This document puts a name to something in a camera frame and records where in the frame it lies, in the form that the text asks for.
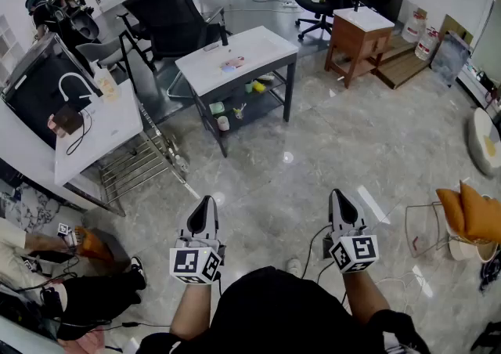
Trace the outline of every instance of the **orange pillow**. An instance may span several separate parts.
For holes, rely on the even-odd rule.
[[[447,223],[458,234],[464,234],[465,220],[460,193],[447,189],[437,190],[438,198],[444,206]]]
[[[472,187],[460,182],[465,233],[501,244],[501,203],[483,198]]]

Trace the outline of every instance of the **sneaker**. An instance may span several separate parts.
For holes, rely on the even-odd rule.
[[[296,277],[301,277],[303,275],[303,267],[301,266],[299,259],[289,259],[289,262],[287,263],[287,273]]]
[[[275,76],[273,75],[272,72],[270,72],[270,73],[266,73],[266,74],[260,75],[258,77],[258,80],[259,81],[273,81],[273,80],[275,80]]]
[[[142,267],[141,259],[139,259],[139,257],[132,257],[131,258],[131,271],[139,272],[139,274],[144,279],[144,284],[147,284],[146,274],[144,272],[144,268]]]

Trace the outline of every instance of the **power strip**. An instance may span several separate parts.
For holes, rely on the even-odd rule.
[[[299,7],[296,2],[283,2],[282,7]]]

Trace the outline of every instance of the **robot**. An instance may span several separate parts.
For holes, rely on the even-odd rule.
[[[171,248],[170,274],[184,284],[212,284],[221,274],[225,246],[218,240],[218,208],[206,195],[181,219],[175,248]]]
[[[323,239],[324,258],[333,257],[341,273],[366,270],[379,259],[377,237],[367,229],[362,207],[352,197],[334,189],[329,198],[332,230]]]

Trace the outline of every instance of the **wooden step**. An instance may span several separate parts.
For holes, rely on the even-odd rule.
[[[414,50],[380,65],[374,74],[391,89],[397,89],[430,65],[430,60],[421,60]]]
[[[383,53],[383,57],[381,58],[380,65],[385,64],[390,60],[397,59],[401,55],[408,52],[414,51],[415,48],[416,44],[407,42],[400,34],[395,35],[391,37],[390,42],[388,43],[387,51]],[[376,57],[372,56],[369,61],[371,63],[375,63]]]

